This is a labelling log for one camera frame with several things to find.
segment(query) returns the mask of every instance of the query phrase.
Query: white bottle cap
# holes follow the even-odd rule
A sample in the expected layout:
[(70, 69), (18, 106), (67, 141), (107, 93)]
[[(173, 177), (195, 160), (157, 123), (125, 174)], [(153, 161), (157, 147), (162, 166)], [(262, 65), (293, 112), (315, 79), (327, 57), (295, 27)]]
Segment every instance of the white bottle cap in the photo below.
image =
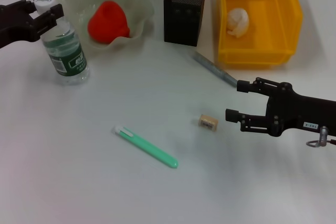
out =
[(46, 11), (50, 10), (53, 6), (57, 5), (58, 3), (56, 0), (34, 0), (34, 4), (39, 15), (45, 13)]

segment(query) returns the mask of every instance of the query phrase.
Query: green pen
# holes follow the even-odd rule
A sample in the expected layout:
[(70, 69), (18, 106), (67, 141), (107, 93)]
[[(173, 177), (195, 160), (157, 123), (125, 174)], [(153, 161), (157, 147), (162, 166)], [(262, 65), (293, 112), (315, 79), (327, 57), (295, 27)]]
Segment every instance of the green pen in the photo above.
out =
[(125, 127), (116, 126), (114, 127), (114, 132), (170, 168), (177, 168), (179, 166), (179, 162), (176, 158), (159, 149), (147, 140), (139, 137)]

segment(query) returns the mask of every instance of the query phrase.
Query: gray marker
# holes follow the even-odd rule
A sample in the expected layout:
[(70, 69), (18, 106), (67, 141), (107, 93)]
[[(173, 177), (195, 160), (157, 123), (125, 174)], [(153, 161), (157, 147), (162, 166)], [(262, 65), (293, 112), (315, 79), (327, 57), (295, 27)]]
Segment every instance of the gray marker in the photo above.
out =
[(237, 80), (235, 78), (233, 78), (224, 70), (217, 68), (211, 61), (209, 61), (199, 52), (195, 51), (192, 55), (192, 58), (196, 60), (199, 64), (201, 64), (203, 67), (205, 67), (207, 70), (209, 70), (211, 73), (213, 73), (215, 76), (221, 78), (223, 81), (230, 84), (232, 87), (234, 88), (237, 87)]

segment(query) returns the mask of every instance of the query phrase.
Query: plastic water bottle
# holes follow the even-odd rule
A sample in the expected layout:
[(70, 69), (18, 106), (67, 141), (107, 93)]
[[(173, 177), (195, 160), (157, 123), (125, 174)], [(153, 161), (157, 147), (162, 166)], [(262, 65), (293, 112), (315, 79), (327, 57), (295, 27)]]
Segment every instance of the plastic water bottle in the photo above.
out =
[[(38, 14), (57, 5), (56, 0), (34, 0)], [(52, 64), (64, 84), (79, 84), (90, 75), (86, 58), (74, 28), (64, 17), (57, 20), (57, 26), (41, 36)]]

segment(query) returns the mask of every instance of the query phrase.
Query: white table surface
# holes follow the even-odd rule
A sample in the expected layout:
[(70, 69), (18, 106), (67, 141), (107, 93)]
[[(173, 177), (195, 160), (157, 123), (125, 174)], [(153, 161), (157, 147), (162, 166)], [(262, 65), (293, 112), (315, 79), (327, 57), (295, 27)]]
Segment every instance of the white table surface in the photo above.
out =
[[(0, 0), (9, 4), (16, 0)], [(63, 87), (40, 41), (0, 49), (2, 224), (335, 223), (336, 147), (317, 134), (240, 132), (225, 109), (263, 115), (267, 97), (236, 92), (185, 47), (163, 41), (163, 0), (144, 37), (87, 54), (87, 83)], [(300, 0), (298, 51), (237, 79), (288, 81), (300, 94), (336, 100), (336, 0)], [(213, 58), (206, 0), (197, 50)], [(217, 132), (196, 125), (219, 119)], [(111, 133), (122, 124), (175, 156), (170, 169)]]

